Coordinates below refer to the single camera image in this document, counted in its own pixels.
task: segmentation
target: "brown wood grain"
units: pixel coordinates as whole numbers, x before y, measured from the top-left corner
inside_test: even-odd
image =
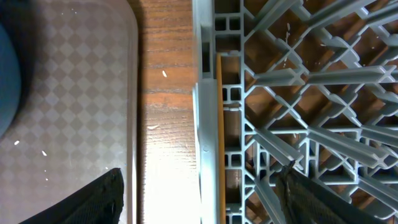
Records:
[[[128,2],[139,26],[139,223],[198,223],[192,1]]]

